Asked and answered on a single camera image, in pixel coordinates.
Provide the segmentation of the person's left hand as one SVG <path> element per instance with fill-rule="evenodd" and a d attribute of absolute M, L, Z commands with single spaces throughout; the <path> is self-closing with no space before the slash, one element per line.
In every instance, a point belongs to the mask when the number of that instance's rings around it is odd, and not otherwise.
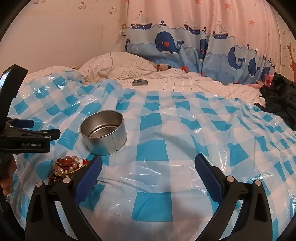
<path fill-rule="evenodd" d="M 4 196 L 9 195 L 13 190 L 13 174 L 15 173 L 15 171 L 16 161 L 15 158 L 12 157 L 4 178 L 1 178 L 1 188 L 3 189 Z"/>

